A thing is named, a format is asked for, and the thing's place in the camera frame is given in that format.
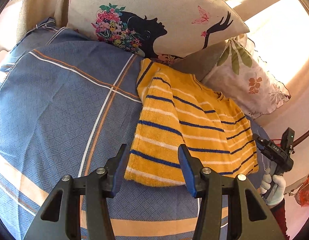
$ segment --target red sleeve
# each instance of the red sleeve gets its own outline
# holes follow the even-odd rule
[[[284,209],[284,199],[275,207],[271,209],[271,212],[276,219],[284,237],[286,240],[290,240],[290,236],[287,235],[287,223],[286,223],[286,210]]]

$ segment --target white pillow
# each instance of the white pillow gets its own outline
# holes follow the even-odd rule
[[[167,64],[249,31],[223,0],[69,0],[68,27]]]
[[[232,98],[245,114],[255,119],[270,114],[291,96],[284,84],[267,71],[266,62],[254,48],[246,34],[229,39],[202,83]]]

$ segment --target bed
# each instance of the bed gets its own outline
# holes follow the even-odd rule
[[[122,143],[131,145],[142,106],[135,88],[141,60],[57,28],[52,18],[28,32],[5,58],[0,66],[6,75],[0,82],[0,218],[16,239],[23,239],[63,175],[87,175],[115,156]],[[254,133],[269,138],[247,118]],[[248,176],[256,188],[268,167],[259,150],[257,158],[259,171]],[[125,180],[108,205],[116,239],[191,239],[200,201],[185,186],[147,187]],[[220,239],[226,239],[226,197],[221,225]],[[87,238],[85,199],[81,235]]]

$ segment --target white glove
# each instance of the white glove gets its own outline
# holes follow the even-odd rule
[[[279,204],[283,200],[283,193],[286,188],[286,181],[283,176],[273,175],[271,178],[270,168],[265,171],[265,175],[263,175],[263,179],[261,181],[260,192],[261,194],[265,194],[270,189],[270,183],[273,180],[274,183],[278,184],[277,190],[274,193],[271,201],[267,203],[268,206],[274,206]]]

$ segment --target pink butterfly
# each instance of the pink butterfly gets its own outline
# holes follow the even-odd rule
[[[200,6],[198,6],[198,11],[199,11],[199,14],[200,14],[200,18],[195,19],[192,22],[192,24],[195,24],[195,23],[206,24],[206,23],[208,23],[208,20],[210,18],[209,13],[206,10],[202,9]]]

